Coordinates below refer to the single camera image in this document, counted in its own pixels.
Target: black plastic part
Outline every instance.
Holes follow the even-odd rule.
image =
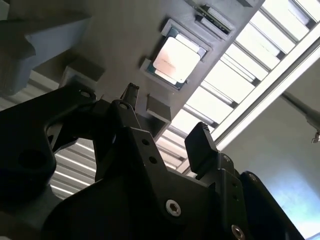
[[[136,110],[138,93],[139,87],[130,82],[122,94],[121,99],[130,104],[133,110]]]
[[[52,126],[95,100],[89,89],[73,84],[0,112],[2,200],[24,201],[42,192],[56,169],[48,137],[56,139],[61,128]]]
[[[232,226],[241,229],[237,239],[303,239],[258,177],[239,175],[217,150],[202,122],[185,140],[196,179],[166,168],[127,101],[95,102],[78,84],[0,112],[0,123],[0,207],[14,214],[40,211],[42,199],[48,206],[45,192],[37,196],[55,170],[53,152],[78,138],[93,140],[96,183],[53,209],[42,228],[51,239],[231,240]]]
[[[240,180],[250,232],[255,239],[304,239],[256,175],[246,171],[240,175]]]
[[[218,154],[208,126],[199,122],[185,138],[184,143],[192,172],[202,175],[207,158],[212,154],[213,157]]]

